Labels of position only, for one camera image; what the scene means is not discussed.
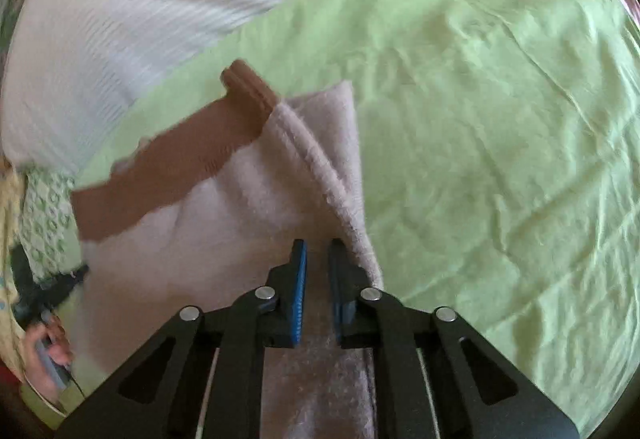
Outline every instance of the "green patterned fabric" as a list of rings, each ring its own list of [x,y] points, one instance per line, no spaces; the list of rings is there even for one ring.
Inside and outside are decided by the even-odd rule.
[[[33,276],[44,279],[64,270],[65,232],[71,225],[71,177],[34,168],[27,174],[20,241]]]

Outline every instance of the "black cable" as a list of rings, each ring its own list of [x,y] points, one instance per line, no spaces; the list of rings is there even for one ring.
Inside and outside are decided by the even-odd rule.
[[[76,389],[78,389],[78,392],[80,392],[80,395],[82,396],[82,399],[86,399],[86,396],[84,395],[84,392],[80,388],[80,385],[78,385],[78,382],[76,381],[75,377],[73,377],[73,374],[69,374],[69,376],[71,377],[71,381],[73,381],[73,384],[76,386]]]

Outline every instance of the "yellow fabric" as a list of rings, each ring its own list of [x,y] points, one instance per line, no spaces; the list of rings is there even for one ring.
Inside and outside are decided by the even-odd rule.
[[[24,177],[14,170],[0,175],[0,358],[22,379],[20,341],[23,331],[11,312],[17,291],[9,267],[9,250],[17,242],[20,206],[24,195]]]

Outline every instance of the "green bedsheet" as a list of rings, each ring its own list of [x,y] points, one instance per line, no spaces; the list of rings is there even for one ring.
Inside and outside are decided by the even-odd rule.
[[[455,307],[586,437],[640,360],[638,41],[617,0],[289,0],[140,100],[79,185],[235,58],[284,96],[350,79],[386,289]]]

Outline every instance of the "brown stripe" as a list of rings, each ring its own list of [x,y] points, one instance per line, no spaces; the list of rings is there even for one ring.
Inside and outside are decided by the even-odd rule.
[[[222,72],[226,96],[162,133],[109,181],[71,202],[81,240],[101,241],[183,199],[261,133],[278,99],[241,60]]]

